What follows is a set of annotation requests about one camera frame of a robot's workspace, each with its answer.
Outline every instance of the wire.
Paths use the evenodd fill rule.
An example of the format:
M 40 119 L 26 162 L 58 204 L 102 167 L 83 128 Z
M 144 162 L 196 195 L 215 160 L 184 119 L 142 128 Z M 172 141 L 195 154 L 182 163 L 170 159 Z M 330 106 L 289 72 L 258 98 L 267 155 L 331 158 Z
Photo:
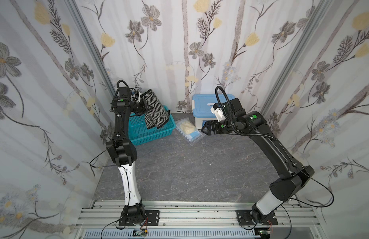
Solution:
M 287 154 L 287 156 L 288 156 L 288 158 L 289 158 L 289 160 L 291 161 L 291 163 L 300 171 L 300 172 L 302 172 L 304 175 L 306 175 L 308 178 L 310 178 L 310 179 L 312 179 L 313 181 L 315 181 L 316 183 L 318 183 L 318 184 L 320 184 L 321 186 L 323 186 L 324 188 L 326 188 L 326 190 L 328 190 L 328 192 L 332 195 L 332 202 L 331 203 L 329 203 L 328 205 L 324 205 L 324 206 L 316 206 L 316 205 L 312 205 L 312 204 L 309 204 L 309 203 L 306 203 L 306 202 L 303 202 L 303 201 L 301 201 L 301 200 L 298 200 L 297 198 L 290 198 L 290 199 L 292 199 L 292 200 L 296 200 L 296 201 L 298 201 L 298 202 L 302 202 L 302 203 L 305 203 L 306 205 L 309 205 L 309 206 L 312 206 L 312 207 L 316 207 L 316 208 L 326 208 L 326 207 L 329 207 L 330 205 L 332 205 L 333 204 L 333 202 L 334 202 L 334 195 L 333 195 L 333 193 L 325 186 L 325 185 L 323 185 L 322 183 L 320 183 L 319 181 L 317 181 L 317 180 L 315 180 L 315 179 L 313 179 L 312 177 L 310 177 L 309 175 L 307 175 L 306 173 L 304 173 L 302 170 L 300 170 L 298 167 L 297 167 L 297 165 L 292 161 L 292 158 L 291 158 L 291 156 L 288 154 L 288 151 L 284 148 L 284 146 L 282 145 L 282 144 L 280 144 L 280 146 L 283 148 L 283 150 L 285 151 L 285 153 Z
M 127 203 L 127 205 L 129 206 L 130 205 L 130 184 L 129 184 L 129 176 L 127 175 L 127 171 L 126 171 L 125 167 L 122 166 L 122 165 L 121 165 L 121 167 L 125 170 L 125 174 L 126 174 L 126 178 L 127 178 L 127 190 L 129 192 L 129 202 Z
M 232 127 L 232 130 L 236 133 L 236 134 L 238 134 L 238 135 L 241 135 L 241 136 L 262 136 L 262 137 L 268 137 L 268 138 L 271 138 L 271 139 L 273 139 L 273 140 L 275 140 L 275 141 L 278 141 L 279 142 L 279 140 L 278 140 L 278 138 L 276 138 L 276 137 L 273 137 L 273 136 L 270 136 L 270 135 L 266 135 L 266 134 L 263 134 L 263 133 L 241 133 L 241 132 L 239 132 L 239 131 L 237 131 L 236 130 L 236 128 L 235 128 L 235 124 L 232 122 L 232 119 L 233 119 L 233 116 L 232 116 L 232 103 L 230 102 L 230 99 L 228 98 L 228 96 L 227 96 L 227 94 L 226 94 L 226 92 L 224 91 L 224 89 L 221 87 L 221 86 L 217 86 L 216 88 L 215 88 L 215 94 L 216 94 L 216 99 L 218 100 L 218 103 L 219 103 L 219 105 L 220 105 L 220 107 L 222 108 L 222 110 L 223 110 L 223 113 L 225 114 L 225 111 L 224 111 L 224 107 L 222 107 L 222 104 L 220 103 L 220 99 L 219 99 L 219 95 L 218 95 L 218 89 L 220 89 L 220 91 L 223 93 L 223 95 L 224 95 L 224 97 L 226 98 L 226 100 L 227 100 L 227 103 L 228 103 L 228 105 L 229 105 L 229 117 L 227 118 L 227 119 L 229 119 L 230 120 L 230 124 L 231 124 L 231 127 Z M 311 204 L 309 204 L 309 203 L 306 203 L 306 202 L 303 202 L 303 201 L 300 201 L 300 200 L 298 200 L 298 199 L 296 199 L 296 198 L 291 198 L 291 199 L 293 199 L 293 200 L 296 200 L 296 201 L 298 201 L 298 202 L 302 202 L 302 203 L 305 203 L 306 205 L 309 205 L 309 206 L 312 206 L 312 207 L 316 207 L 316 208 L 326 208 L 326 207 L 329 207 L 330 205 L 332 205 L 333 204 L 333 202 L 334 202 L 334 195 L 333 195 L 333 193 L 325 186 L 325 185 L 323 185 L 322 183 L 320 183 L 320 182 L 318 182 L 318 181 L 316 181 L 315 179 L 313 179 L 312 177 L 310 177 L 309 175 L 307 175 L 306 173 L 304 173 L 302 170 L 300 170 L 298 167 L 297 167 L 297 165 L 292 161 L 292 158 L 291 158 L 291 156 L 288 154 L 288 151 L 285 149 L 285 147 L 279 142 L 279 145 L 283 148 L 283 150 L 285 151 L 285 153 L 287 154 L 287 156 L 288 156 L 288 158 L 289 158 L 289 160 L 290 160 L 290 162 L 292 163 L 292 165 L 294 165 L 300 172 L 302 172 L 304 175 L 306 175 L 308 178 L 310 178 L 310 179 L 312 179 L 313 181 L 315 181 L 316 183 L 318 183 L 318 184 L 320 184 L 321 186 L 323 186 L 324 188 L 326 188 L 326 190 L 328 190 L 329 192 L 330 192 L 330 194 L 332 195 L 332 202 L 331 203 L 329 203 L 328 205 L 324 205 L 324 206 L 316 206 L 316 205 L 311 205 Z
M 290 235 L 291 235 L 291 232 L 292 232 L 292 221 L 291 221 L 291 217 L 289 216 L 289 214 L 288 214 L 288 212 L 287 212 L 287 210 L 284 208 L 284 210 L 285 210 L 285 212 L 287 213 L 287 215 L 288 215 L 288 218 L 289 218 L 289 223 L 291 224 L 291 227 L 290 227 L 290 229 L 289 229 L 289 233 L 288 233 L 288 236 L 286 236 L 284 239 L 287 239 Z
M 101 231 L 101 239 L 102 239 L 102 232 L 103 232 L 103 230 L 104 230 L 107 226 L 109 226 L 111 223 L 107 224 L 107 225 L 102 229 L 102 231 Z
M 119 138 L 119 136 L 114 140 L 114 143 L 111 145 L 111 146 L 113 146 L 115 143 L 116 143 L 116 141 L 118 140 L 118 138 Z M 91 167 L 94 167 L 94 168 L 99 168 L 99 167 L 112 167 L 112 166 L 117 166 L 117 165 L 107 165 L 107 166 L 94 166 L 94 165 L 92 165 L 91 164 L 91 162 L 93 162 L 96 158 L 98 158 L 101 154 L 103 154 L 105 151 L 107 151 L 108 149 L 106 148 L 104 151 L 102 151 L 99 155 L 97 155 L 95 158 L 93 158 L 91 161 L 90 161 L 90 163 L 89 163 L 89 165 L 91 166 Z
M 247 229 L 247 228 L 243 227 L 242 225 L 240 225 L 240 226 L 241 226 L 241 227 L 243 227 L 243 229 L 245 229 L 245 230 L 247 230 L 247 231 L 250 231 L 250 230 L 254 229 L 254 228 L 256 227 L 256 225 L 257 225 L 257 224 L 255 224 L 255 225 L 254 225 L 254 227 L 252 227 L 252 228 L 250 228 L 250 229 Z

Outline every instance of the zigzag patterned cloth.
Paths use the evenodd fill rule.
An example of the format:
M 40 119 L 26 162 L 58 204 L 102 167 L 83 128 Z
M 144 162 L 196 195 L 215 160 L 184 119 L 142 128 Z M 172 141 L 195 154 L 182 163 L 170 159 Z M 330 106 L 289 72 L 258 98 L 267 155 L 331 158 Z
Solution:
M 145 121 L 147 129 L 153 127 L 161 128 L 170 119 L 170 111 L 166 111 L 160 103 L 155 93 L 149 89 L 147 92 L 140 96 L 141 99 L 145 99 L 147 104 L 152 107 L 145 115 Z

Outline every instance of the wall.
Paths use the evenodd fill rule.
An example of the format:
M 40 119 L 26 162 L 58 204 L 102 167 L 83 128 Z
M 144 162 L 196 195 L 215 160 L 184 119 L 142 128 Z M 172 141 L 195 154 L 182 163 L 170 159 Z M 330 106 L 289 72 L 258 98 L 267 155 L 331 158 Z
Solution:
M 319 1 L 76 0 L 108 74 L 172 112 L 217 85 L 260 108 Z
M 74 238 L 110 101 L 62 1 L 0 1 L 0 237 Z
M 333 1 L 267 116 L 333 192 L 315 210 L 330 239 L 369 238 L 369 0 Z M 331 201 L 315 182 L 299 196 Z

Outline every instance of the plastic bag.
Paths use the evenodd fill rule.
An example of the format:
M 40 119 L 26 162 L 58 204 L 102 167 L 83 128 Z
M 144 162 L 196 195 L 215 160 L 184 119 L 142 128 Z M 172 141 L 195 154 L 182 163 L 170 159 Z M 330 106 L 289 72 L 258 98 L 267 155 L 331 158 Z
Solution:
M 201 138 L 205 136 L 204 133 L 202 133 L 200 130 L 198 130 L 190 121 L 189 118 L 184 118 L 178 121 L 175 121 L 175 128 L 184 136 L 184 138 L 188 141 L 190 146 L 193 146 L 197 141 L 199 141 Z

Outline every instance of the gray marble surface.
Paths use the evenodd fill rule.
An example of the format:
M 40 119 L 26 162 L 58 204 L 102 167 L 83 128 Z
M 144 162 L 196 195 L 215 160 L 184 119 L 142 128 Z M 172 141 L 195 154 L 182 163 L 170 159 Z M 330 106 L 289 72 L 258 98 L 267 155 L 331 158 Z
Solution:
M 192 114 L 172 115 L 174 120 L 189 117 L 194 123 Z M 190 146 L 174 129 L 170 136 L 136 148 L 136 177 L 143 200 L 257 202 L 278 178 L 249 137 L 205 136 Z M 124 200 L 117 167 L 104 169 L 93 199 Z

